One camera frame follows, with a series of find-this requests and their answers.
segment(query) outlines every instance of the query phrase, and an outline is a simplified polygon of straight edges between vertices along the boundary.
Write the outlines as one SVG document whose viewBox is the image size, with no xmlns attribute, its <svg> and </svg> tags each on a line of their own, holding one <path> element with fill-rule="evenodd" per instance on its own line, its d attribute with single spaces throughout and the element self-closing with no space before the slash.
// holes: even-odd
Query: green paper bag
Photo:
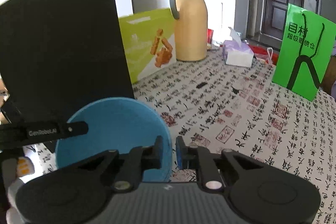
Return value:
<svg viewBox="0 0 336 224">
<path fill-rule="evenodd" d="M 120 17 L 119 26 L 132 84 L 176 62 L 169 8 Z"/>
<path fill-rule="evenodd" d="M 289 4 L 272 81 L 313 101 L 326 72 L 335 35 L 335 23 Z"/>
</svg>

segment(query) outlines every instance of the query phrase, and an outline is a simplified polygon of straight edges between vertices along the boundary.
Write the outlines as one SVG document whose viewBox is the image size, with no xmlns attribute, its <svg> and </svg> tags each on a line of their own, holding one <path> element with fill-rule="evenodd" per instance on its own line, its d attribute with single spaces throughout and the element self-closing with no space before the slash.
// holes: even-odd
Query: thermos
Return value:
<svg viewBox="0 0 336 224">
<path fill-rule="evenodd" d="M 198 61 L 207 55 L 208 10 L 204 0 L 169 0 L 175 19 L 176 58 Z"/>
</svg>

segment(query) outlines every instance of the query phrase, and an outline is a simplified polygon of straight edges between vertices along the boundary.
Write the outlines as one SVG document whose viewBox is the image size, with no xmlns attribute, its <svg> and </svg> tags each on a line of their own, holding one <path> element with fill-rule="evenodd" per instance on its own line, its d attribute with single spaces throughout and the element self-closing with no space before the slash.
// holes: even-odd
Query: tissue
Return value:
<svg viewBox="0 0 336 224">
<path fill-rule="evenodd" d="M 226 65 L 250 68 L 253 61 L 253 51 L 246 44 L 241 42 L 235 30 L 231 30 L 230 36 L 233 40 L 225 40 L 223 44 L 223 57 Z"/>
</svg>

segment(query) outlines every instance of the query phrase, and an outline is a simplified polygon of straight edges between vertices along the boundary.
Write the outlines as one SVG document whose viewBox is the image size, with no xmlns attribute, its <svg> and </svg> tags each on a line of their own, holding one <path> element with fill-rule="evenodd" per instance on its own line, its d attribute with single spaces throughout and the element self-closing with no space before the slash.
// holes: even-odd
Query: calligraphy tablecloth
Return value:
<svg viewBox="0 0 336 224">
<path fill-rule="evenodd" d="M 199 62 L 177 62 L 133 85 L 135 97 L 154 108 L 169 126 L 172 143 L 221 153 L 231 148 L 312 182 L 322 203 L 314 224 L 336 223 L 336 103 L 319 91 L 313 102 L 272 83 L 275 67 L 227 66 L 221 51 Z M 54 156 L 37 146 L 44 173 Z M 172 181 L 194 181 L 178 170 L 173 147 Z"/>
</svg>

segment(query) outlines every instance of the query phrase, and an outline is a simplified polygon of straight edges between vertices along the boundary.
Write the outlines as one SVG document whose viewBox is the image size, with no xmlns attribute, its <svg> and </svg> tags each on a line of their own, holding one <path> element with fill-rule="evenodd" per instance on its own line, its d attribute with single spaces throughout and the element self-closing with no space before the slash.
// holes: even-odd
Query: blue bowl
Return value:
<svg viewBox="0 0 336 224">
<path fill-rule="evenodd" d="M 151 146 L 163 138 L 161 169 L 146 170 L 143 181 L 168 182 L 172 164 L 169 129 L 150 107 L 134 99 L 114 97 L 95 101 L 77 111 L 68 122 L 85 121 L 85 135 L 58 140 L 56 165 L 62 168 L 105 150 L 128 153 L 136 146 Z"/>
</svg>

